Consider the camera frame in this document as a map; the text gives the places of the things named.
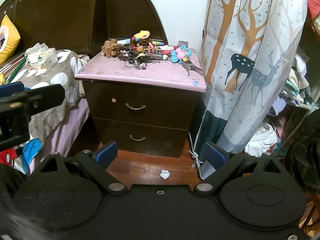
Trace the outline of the crumpled white paper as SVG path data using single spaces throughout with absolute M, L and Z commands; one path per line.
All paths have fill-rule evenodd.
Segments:
M 164 180 L 168 179 L 170 177 L 169 170 L 162 169 L 160 173 L 160 177 Z

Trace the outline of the blue pink teether toy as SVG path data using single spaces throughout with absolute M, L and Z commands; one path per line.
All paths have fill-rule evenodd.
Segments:
M 186 45 L 181 45 L 175 50 L 172 50 L 170 54 L 172 63 L 182 64 L 189 59 L 189 57 L 192 55 L 192 52 L 189 48 L 187 48 Z

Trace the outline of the black key bunch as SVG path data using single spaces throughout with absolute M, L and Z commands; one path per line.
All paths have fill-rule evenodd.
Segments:
M 124 67 L 135 68 L 136 70 L 146 70 L 148 65 L 145 57 L 145 53 L 138 53 L 135 50 L 130 49 L 127 58 L 124 61 Z

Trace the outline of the deer print curtain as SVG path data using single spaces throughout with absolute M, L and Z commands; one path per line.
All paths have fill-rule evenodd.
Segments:
M 207 91 L 189 132 L 201 179 L 215 172 L 206 144 L 243 151 L 290 73 L 307 0 L 208 0 L 201 46 Z

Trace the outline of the wooden burr puzzle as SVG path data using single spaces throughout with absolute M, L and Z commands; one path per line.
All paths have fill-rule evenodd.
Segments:
M 120 55 L 120 44 L 117 43 L 116 39 L 105 41 L 101 48 L 101 54 L 108 58 L 118 57 Z

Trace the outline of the grey polka dot blanket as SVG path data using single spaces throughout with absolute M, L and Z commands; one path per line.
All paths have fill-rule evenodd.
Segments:
M 29 89 L 50 86 L 51 88 L 44 94 L 44 101 L 50 106 L 62 98 L 62 90 L 65 90 L 65 98 L 61 105 L 51 109 L 45 107 L 44 112 L 31 117 L 30 137 L 40 139 L 42 142 L 45 142 L 84 94 L 81 81 L 74 77 L 74 74 L 83 67 L 78 54 L 70 50 L 60 50 L 57 52 L 57 58 L 58 62 L 47 71 L 27 70 L 24 66 L 12 80 L 23 83 Z

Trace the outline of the white blue tube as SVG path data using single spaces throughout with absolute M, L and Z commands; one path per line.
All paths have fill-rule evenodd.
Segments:
M 130 42 L 131 42 L 131 39 L 130 38 L 126 38 L 126 39 L 123 39 L 123 40 L 118 40 L 117 44 L 128 44 L 128 45 L 130 45 Z

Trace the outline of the yellow pillow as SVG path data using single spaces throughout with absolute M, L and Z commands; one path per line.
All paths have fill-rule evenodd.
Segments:
M 1 64 L 3 64 L 14 54 L 21 39 L 20 33 L 7 15 L 1 22 L 1 35 L 4 36 L 0 58 Z

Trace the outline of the white rectangular box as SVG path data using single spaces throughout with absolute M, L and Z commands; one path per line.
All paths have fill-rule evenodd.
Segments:
M 164 45 L 158 47 L 161 51 L 172 51 L 174 50 L 174 46 Z

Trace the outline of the yellow duck rattle toy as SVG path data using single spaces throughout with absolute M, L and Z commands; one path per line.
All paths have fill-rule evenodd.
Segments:
M 149 36 L 150 36 L 150 32 L 149 31 L 141 30 L 139 33 L 136 33 L 134 35 L 134 38 L 141 40 L 141 39 L 147 39 L 147 38 L 149 38 Z

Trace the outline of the white tissue pack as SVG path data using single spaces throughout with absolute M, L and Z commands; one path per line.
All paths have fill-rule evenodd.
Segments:
M 37 43 L 25 51 L 26 68 L 31 70 L 48 71 L 58 62 L 55 48 L 49 48 L 45 43 Z

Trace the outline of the pile of clothes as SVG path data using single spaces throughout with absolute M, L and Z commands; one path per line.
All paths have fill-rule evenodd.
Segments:
M 308 61 L 306 52 L 298 48 L 284 87 L 268 111 L 266 120 L 244 148 L 247 155 L 260 157 L 263 153 L 276 150 L 286 138 L 284 134 L 286 117 L 282 114 L 285 107 L 311 104 L 311 90 L 307 78 Z

